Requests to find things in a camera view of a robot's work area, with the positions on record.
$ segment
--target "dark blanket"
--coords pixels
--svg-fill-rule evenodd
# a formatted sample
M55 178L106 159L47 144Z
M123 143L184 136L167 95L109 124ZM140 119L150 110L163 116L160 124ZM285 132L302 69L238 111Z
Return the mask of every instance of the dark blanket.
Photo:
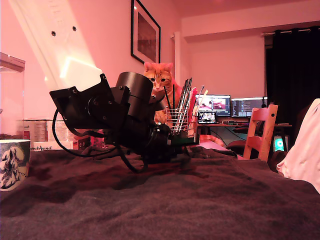
M201 147L184 168L157 164L142 174L119 157L34 152L30 177L0 204L1 240L320 239L311 184Z

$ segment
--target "chair back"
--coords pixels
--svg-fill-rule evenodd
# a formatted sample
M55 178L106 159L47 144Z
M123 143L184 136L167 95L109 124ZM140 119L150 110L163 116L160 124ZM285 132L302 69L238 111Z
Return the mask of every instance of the chair back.
M251 150L255 149L259 152L258 158L261 161L268 161L277 111L278 106L273 104L270 104L268 108L252 109L252 115L243 153L244 159L250 159ZM264 122L262 136L255 136L256 126L261 121Z

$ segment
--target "mug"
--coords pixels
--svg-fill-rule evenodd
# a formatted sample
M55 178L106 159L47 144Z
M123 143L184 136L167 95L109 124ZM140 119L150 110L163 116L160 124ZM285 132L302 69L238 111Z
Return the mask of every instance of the mug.
M28 176L30 140L0 140L0 191L11 191Z

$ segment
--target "framed picture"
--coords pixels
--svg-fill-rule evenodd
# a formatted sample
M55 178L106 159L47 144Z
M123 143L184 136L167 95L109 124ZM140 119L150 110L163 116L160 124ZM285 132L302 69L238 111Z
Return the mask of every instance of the framed picture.
M160 63L161 28L139 0L131 0L131 56Z

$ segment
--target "cat ear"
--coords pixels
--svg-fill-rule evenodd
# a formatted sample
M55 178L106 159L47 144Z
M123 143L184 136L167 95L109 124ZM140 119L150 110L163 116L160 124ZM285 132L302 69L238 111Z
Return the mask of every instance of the cat ear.
M153 68L152 63L145 61L144 62L144 69L146 72L150 71Z
M167 65L165 65L164 69L166 71L168 71L169 73L171 73L173 66L174 66L174 64L171 62L171 63L168 63Z

